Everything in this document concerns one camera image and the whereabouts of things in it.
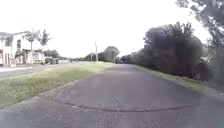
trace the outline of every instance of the grass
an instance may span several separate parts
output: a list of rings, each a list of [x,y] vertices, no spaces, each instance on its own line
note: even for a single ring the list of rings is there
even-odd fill
[[[150,69],[146,69],[143,67],[139,67],[142,68],[143,70],[146,70],[147,72],[149,72],[152,75],[158,76],[160,78],[163,78],[165,80],[177,83],[178,85],[184,86],[186,88],[190,88],[193,89],[199,93],[202,93],[206,96],[212,97],[216,100],[222,101],[224,102],[224,97],[221,93],[221,91],[211,88],[208,83],[206,82],[201,82],[201,81],[197,81],[197,80],[193,80],[193,79],[189,79],[186,77],[179,77],[179,76],[173,76],[173,75],[169,75],[169,74],[165,74],[165,73],[161,73],[161,72],[157,72],[157,71],[153,71]]]
[[[180,84],[180,85],[185,86],[187,88],[201,88],[201,86],[202,86],[201,82],[197,81],[197,80],[189,79],[189,78],[186,78],[186,77],[169,75],[169,74],[153,71],[153,70],[146,69],[146,68],[143,68],[143,69],[146,70],[147,72],[149,72],[152,75],[159,76],[163,79],[172,81],[174,83]]]
[[[90,63],[41,73],[2,78],[0,79],[0,107],[20,102],[84,76],[98,73],[112,65],[111,63],[102,62]]]

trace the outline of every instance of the utility pole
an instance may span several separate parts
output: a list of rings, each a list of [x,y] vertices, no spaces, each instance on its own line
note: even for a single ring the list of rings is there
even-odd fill
[[[96,46],[96,62],[98,62],[98,53],[97,53],[97,45],[96,45],[96,42],[95,42],[95,46]]]
[[[90,60],[92,61],[93,60],[93,52],[91,51],[91,54],[90,54]]]

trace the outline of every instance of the sky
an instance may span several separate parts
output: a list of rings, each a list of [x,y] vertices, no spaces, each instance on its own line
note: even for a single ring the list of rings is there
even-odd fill
[[[107,46],[120,56],[138,51],[151,27],[190,21],[203,43],[209,38],[189,11],[175,0],[0,0],[0,31],[43,30],[53,38],[45,49],[66,57],[83,57]]]

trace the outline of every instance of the house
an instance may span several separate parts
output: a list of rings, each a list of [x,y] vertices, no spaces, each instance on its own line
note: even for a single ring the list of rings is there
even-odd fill
[[[24,39],[28,31],[19,33],[0,32],[0,66],[10,66],[16,64],[41,63],[43,53],[41,50],[29,50],[27,45],[30,43]]]

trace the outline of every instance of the street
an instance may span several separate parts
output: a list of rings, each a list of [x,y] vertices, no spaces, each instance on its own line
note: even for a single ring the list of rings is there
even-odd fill
[[[0,78],[1,77],[7,77],[7,76],[15,76],[15,75],[21,75],[21,74],[29,74],[29,73],[35,73],[35,72],[40,72],[40,71],[45,71],[45,70],[51,70],[51,69],[56,69],[56,68],[63,68],[67,66],[76,66],[80,64],[87,63],[85,61],[80,61],[80,62],[73,62],[73,63],[60,63],[57,65],[43,65],[43,66],[36,66],[32,68],[24,68],[24,69],[19,69],[19,70],[13,70],[13,71],[7,71],[7,72],[0,72]]]
[[[1,109],[0,127],[223,128],[224,104],[137,66],[117,64]]]

